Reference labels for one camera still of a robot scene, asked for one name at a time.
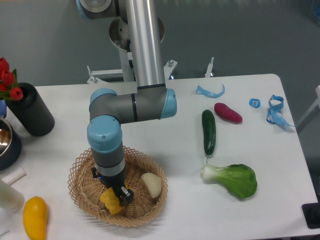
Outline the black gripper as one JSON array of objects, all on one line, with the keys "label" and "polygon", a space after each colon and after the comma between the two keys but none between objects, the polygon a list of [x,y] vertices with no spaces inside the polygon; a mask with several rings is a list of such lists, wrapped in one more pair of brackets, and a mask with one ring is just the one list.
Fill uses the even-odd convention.
[{"label": "black gripper", "polygon": [[113,189],[121,207],[127,207],[132,203],[133,191],[125,186],[126,167],[119,174],[114,176],[104,176],[98,172],[96,167],[91,168],[91,173],[93,178],[99,179],[107,189]]}]

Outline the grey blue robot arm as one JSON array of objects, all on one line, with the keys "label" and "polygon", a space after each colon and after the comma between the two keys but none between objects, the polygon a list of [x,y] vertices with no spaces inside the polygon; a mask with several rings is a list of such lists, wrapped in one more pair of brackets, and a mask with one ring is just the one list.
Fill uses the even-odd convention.
[{"label": "grey blue robot arm", "polygon": [[177,113],[175,91],[166,87],[160,45],[161,20],[152,0],[79,0],[79,12],[89,18],[115,17],[116,44],[127,53],[128,67],[137,84],[135,93],[119,95],[100,88],[90,97],[87,140],[95,167],[94,178],[113,190],[121,206],[128,206],[134,194],[125,186],[126,160],[121,125],[173,117]]}]

